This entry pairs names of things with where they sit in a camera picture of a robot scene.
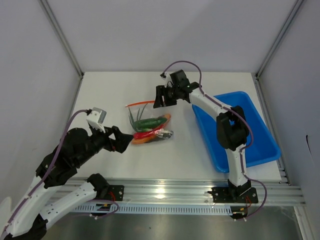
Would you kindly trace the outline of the red chili pepper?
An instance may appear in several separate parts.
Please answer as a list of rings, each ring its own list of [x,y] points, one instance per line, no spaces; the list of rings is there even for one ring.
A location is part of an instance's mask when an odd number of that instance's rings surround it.
[[[162,132],[162,130],[163,130],[163,128],[157,128],[157,129],[153,129],[151,131],[146,131],[146,132],[136,132],[133,135],[133,138],[135,140],[140,140],[140,139],[154,137],[154,136],[157,136],[158,134],[160,134]]]

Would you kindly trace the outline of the green onion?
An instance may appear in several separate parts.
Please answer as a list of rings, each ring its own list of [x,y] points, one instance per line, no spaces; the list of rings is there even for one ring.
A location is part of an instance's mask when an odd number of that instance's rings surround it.
[[[133,130],[137,133],[147,132],[150,130],[149,127],[146,127],[145,123],[142,123],[142,120],[143,120],[142,116],[148,105],[149,105],[148,103],[145,103],[145,104],[127,106],[129,123],[133,128]]]

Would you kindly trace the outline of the green cucumber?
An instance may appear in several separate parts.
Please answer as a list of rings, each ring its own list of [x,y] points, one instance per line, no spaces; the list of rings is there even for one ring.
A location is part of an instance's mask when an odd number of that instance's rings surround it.
[[[166,117],[146,118],[137,120],[135,126],[140,129],[154,129],[167,121]]]

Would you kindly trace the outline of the clear zip top bag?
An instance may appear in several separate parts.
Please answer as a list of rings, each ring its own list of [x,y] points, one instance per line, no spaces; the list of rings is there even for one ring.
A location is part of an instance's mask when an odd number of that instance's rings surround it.
[[[172,115],[160,108],[154,108],[153,100],[134,102],[125,106],[133,131],[132,145],[169,140],[174,131],[170,129]]]

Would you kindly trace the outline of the grey toy fish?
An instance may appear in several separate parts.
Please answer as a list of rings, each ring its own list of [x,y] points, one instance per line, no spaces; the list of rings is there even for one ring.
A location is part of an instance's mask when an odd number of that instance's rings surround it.
[[[152,136],[153,139],[151,141],[156,142],[156,141],[169,140],[173,135],[174,135],[174,132],[172,130],[160,129],[155,132],[155,134]]]

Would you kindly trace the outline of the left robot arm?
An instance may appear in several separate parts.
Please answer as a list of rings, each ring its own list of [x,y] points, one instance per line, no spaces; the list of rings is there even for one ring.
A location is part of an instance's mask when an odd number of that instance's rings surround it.
[[[56,202],[48,202],[82,165],[101,150],[122,154],[134,138],[116,126],[105,127],[104,131],[92,129],[91,132],[89,135],[83,128],[72,128],[62,144],[43,159],[29,191],[4,227],[4,240],[40,240],[58,220],[86,202],[115,203],[113,186],[99,173],[90,175],[78,189]]]

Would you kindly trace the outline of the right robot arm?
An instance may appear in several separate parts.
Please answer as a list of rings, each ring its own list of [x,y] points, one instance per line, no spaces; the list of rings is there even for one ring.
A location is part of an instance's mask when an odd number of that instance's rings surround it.
[[[247,124],[243,108],[238,105],[232,107],[209,96],[201,83],[190,82],[183,70],[169,76],[163,72],[160,76],[169,79],[171,85],[156,86],[153,108],[174,106],[178,100],[184,100],[201,108],[215,120],[217,141],[227,155],[228,196],[234,202],[241,201],[251,188],[251,180],[246,172],[245,149],[252,130]]]

